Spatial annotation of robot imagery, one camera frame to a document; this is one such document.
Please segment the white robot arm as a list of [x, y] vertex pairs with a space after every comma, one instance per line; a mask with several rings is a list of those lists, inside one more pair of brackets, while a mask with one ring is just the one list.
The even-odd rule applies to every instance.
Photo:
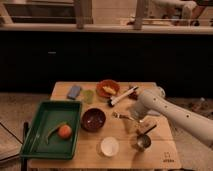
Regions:
[[130, 107], [135, 119], [143, 119], [149, 110], [164, 115], [213, 150], [213, 120], [168, 102], [161, 87], [143, 90]]

